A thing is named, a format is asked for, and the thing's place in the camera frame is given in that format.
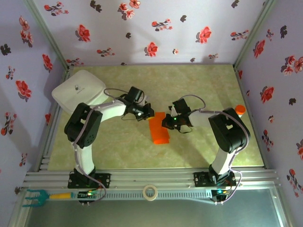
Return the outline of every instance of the tape roll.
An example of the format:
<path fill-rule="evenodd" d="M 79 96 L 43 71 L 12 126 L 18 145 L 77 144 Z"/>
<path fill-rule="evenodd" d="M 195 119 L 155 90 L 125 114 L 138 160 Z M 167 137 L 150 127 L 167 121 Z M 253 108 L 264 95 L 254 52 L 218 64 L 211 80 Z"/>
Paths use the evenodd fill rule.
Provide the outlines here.
<path fill-rule="evenodd" d="M 146 194 L 146 191 L 148 189 L 153 189 L 155 191 L 155 194 L 151 197 L 149 197 L 147 194 Z M 152 184 L 148 184 L 147 186 L 144 187 L 143 189 L 143 197 L 147 200 L 147 201 L 154 201 L 157 197 L 158 197 L 158 189 L 152 185 Z"/>

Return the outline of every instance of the floral wallpaper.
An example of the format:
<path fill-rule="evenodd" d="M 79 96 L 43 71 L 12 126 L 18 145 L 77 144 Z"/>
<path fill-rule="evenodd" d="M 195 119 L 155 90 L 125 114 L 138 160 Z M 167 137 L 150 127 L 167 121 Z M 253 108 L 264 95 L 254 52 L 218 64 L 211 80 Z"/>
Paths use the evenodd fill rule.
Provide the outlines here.
<path fill-rule="evenodd" d="M 70 65 L 234 64 L 265 2 L 32 1 Z"/>
<path fill-rule="evenodd" d="M 63 67 L 20 0 L 0 8 L 0 227 L 8 226 L 25 174 L 51 121 Z"/>
<path fill-rule="evenodd" d="M 294 226 L 303 223 L 302 9 L 301 0 L 277 1 L 238 67 L 262 154 L 277 170 Z"/>

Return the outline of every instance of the yellow handle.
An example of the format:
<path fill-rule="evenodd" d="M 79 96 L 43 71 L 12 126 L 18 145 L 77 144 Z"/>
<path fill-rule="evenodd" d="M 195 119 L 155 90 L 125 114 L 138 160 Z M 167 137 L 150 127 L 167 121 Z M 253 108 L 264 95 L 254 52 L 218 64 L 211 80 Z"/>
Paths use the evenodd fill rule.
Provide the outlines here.
<path fill-rule="evenodd" d="M 60 194 L 53 194 L 50 195 L 50 199 L 70 199 L 72 196 L 72 192 L 60 193 Z"/>

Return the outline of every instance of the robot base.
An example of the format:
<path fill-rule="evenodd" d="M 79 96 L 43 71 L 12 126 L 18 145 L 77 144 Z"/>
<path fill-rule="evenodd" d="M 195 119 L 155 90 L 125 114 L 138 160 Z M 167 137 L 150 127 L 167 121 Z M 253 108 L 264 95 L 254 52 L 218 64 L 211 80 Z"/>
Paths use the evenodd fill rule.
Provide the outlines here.
<path fill-rule="evenodd" d="M 236 186 L 235 174 L 229 172 L 229 174 L 220 182 L 214 182 L 209 176 L 209 172 L 196 172 L 194 173 L 195 187 L 213 187 L 213 186 Z"/>
<path fill-rule="evenodd" d="M 106 188 L 109 188 L 110 174 L 97 174 L 94 169 L 89 176 L 100 181 Z M 76 169 L 70 173 L 70 179 L 68 181 L 68 188 L 98 188 L 99 184 L 90 180 L 83 174 L 79 173 Z"/>

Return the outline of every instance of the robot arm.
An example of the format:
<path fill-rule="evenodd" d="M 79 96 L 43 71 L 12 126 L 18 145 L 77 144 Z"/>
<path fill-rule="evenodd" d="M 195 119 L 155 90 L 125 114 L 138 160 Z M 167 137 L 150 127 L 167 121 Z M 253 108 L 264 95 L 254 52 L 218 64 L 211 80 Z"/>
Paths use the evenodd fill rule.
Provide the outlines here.
<path fill-rule="evenodd" d="M 221 184 L 230 175 L 230 165 L 235 154 L 247 143 L 243 128 L 250 138 L 250 132 L 245 124 L 232 108 L 227 108 L 220 114 L 214 111 L 191 111 L 185 100 L 180 99 L 174 102 L 173 106 L 169 106 L 169 109 L 171 114 L 166 114 L 162 121 L 162 126 L 165 128 L 178 131 L 182 125 L 212 128 L 219 150 L 215 160 L 209 166 L 208 177 L 213 184 Z M 238 121 L 243 128 L 231 118 Z"/>
<path fill-rule="evenodd" d="M 134 114 L 137 121 L 154 117 L 154 111 L 150 103 L 145 103 L 144 99 L 140 103 L 138 102 L 142 93 L 141 90 L 131 87 L 127 94 L 117 97 L 110 103 L 93 107 L 95 110 L 92 112 L 92 108 L 85 103 L 80 103 L 77 106 L 64 128 L 64 133 L 67 134 L 68 140 L 73 144 L 84 126 L 83 121 L 88 121 L 75 148 L 77 150 L 75 152 L 76 163 L 79 164 L 85 174 L 94 178 L 95 165 L 92 160 L 92 143 L 96 139 L 101 122 L 129 113 Z M 74 169 L 77 178 L 85 182 L 86 185 L 90 185 L 89 179 L 83 175 L 80 168 L 76 166 Z"/>

